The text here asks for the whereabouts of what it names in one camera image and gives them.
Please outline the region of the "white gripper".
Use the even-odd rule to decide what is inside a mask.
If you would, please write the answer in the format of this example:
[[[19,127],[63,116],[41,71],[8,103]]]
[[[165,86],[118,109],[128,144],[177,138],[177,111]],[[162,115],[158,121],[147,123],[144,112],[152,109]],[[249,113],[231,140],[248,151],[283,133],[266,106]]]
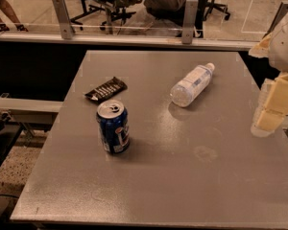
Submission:
[[[288,12],[271,34],[265,35],[251,47],[249,55],[254,58],[268,57],[270,65],[281,71],[274,80],[264,80],[252,118],[252,135],[268,137],[288,115],[288,73],[284,73],[288,72]]]

